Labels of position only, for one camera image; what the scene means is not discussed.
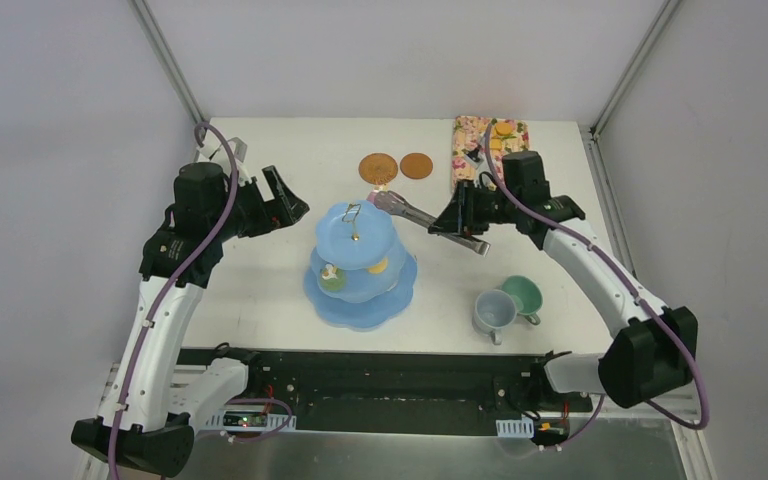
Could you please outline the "smooth wooden coaster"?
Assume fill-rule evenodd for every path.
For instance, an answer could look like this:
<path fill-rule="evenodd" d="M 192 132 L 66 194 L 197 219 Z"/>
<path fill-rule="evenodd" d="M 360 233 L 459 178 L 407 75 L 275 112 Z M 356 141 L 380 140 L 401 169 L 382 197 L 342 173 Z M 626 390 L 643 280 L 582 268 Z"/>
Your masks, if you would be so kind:
<path fill-rule="evenodd" d="M 405 155 L 400 161 L 401 173 L 407 178 L 420 180 L 427 178 L 434 168 L 432 159 L 420 152 Z"/>

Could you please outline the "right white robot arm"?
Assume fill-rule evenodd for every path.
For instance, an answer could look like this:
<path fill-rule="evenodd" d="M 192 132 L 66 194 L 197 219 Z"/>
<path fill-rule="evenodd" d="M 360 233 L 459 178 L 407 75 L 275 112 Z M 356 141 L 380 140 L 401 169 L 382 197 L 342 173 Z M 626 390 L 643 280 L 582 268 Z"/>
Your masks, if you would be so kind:
<path fill-rule="evenodd" d="M 693 313 L 667 306 L 601 247 L 584 211 L 570 197 L 551 194 L 538 152 L 508 154 L 501 163 L 502 178 L 490 179 L 494 188 L 457 181 L 429 233 L 466 238 L 493 224 L 514 225 L 574 280 L 612 338 L 604 353 L 548 358 L 527 384 L 532 404 L 550 410 L 567 393 L 586 392 L 630 408 L 688 385 L 697 369 Z"/>

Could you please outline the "green cupcake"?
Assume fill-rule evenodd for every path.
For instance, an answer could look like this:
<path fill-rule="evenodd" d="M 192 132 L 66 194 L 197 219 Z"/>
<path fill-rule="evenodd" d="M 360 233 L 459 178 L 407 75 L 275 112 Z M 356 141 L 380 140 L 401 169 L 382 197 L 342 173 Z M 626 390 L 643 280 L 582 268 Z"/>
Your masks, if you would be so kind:
<path fill-rule="evenodd" d="M 326 263 L 319 272 L 318 285 L 325 292 L 339 292 L 347 283 L 346 273 L 334 264 Z"/>

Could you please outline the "grey-blue ceramic mug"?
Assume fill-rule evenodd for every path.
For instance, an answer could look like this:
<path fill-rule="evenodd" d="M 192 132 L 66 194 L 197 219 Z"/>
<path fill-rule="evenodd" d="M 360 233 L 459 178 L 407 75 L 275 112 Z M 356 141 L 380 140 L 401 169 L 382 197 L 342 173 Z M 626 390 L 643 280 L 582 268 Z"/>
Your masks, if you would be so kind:
<path fill-rule="evenodd" d="M 516 320 L 518 314 L 517 305 L 509 294 L 499 289 L 487 290 L 474 302 L 472 326 L 494 346 L 499 346 L 503 330 Z"/>

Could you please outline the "metal serving tongs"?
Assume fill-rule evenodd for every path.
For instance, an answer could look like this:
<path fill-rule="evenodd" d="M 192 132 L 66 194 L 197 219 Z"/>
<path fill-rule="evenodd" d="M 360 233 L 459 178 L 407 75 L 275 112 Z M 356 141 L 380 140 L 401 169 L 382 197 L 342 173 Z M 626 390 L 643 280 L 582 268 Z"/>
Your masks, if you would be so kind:
<path fill-rule="evenodd" d="M 381 194 L 377 196 L 374 203 L 371 203 L 379 210 L 391 216 L 404 218 L 425 229 L 428 229 L 436 221 L 435 217 L 413 206 L 400 194 L 389 190 L 380 191 Z M 451 233 L 437 233 L 437 236 L 452 241 L 481 256 L 486 256 L 491 248 L 490 243 L 471 236 L 464 237 Z"/>

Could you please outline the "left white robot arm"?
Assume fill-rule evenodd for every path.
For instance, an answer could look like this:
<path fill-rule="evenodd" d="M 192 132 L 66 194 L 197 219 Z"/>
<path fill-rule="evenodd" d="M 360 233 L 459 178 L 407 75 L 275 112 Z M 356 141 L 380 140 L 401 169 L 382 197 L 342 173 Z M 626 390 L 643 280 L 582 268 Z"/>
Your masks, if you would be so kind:
<path fill-rule="evenodd" d="M 72 444 L 106 462 L 112 477 L 121 467 L 177 476 L 216 411 L 233 398 L 248 405 L 264 394 L 265 378 L 249 367 L 255 353 L 215 357 L 181 392 L 172 390 L 186 330 L 224 242 L 292 226 L 309 210 L 273 166 L 262 170 L 273 195 L 264 199 L 244 169 L 246 149 L 237 137 L 216 150 L 201 147 L 200 160 L 179 170 L 174 201 L 144 245 L 137 311 L 120 367 L 97 413 L 76 421 L 71 433 Z"/>

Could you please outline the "orange round biscuit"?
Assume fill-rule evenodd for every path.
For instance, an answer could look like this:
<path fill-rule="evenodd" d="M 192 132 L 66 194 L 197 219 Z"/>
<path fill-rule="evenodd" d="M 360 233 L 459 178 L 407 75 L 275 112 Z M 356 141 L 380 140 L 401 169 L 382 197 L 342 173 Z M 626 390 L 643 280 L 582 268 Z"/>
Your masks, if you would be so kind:
<path fill-rule="evenodd" d="M 497 137 L 507 137 L 511 135 L 513 131 L 514 127 L 508 122 L 497 121 L 494 124 L 494 135 Z"/>

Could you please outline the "yellow frosted donut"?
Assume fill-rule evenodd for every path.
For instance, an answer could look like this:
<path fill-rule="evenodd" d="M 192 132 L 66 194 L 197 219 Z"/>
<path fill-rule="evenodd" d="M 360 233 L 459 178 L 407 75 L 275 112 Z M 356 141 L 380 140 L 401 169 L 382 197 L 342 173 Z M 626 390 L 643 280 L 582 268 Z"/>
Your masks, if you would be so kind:
<path fill-rule="evenodd" d="M 370 274 L 373 274 L 373 275 L 378 275 L 378 274 L 381 274 L 381 273 L 385 272 L 387 270 L 388 266 L 389 266 L 389 260 L 388 260 L 387 257 L 385 257 L 380 262 L 378 262 L 377 264 L 375 264 L 375 265 L 373 265 L 371 267 L 368 267 L 367 268 L 367 272 L 370 273 Z"/>

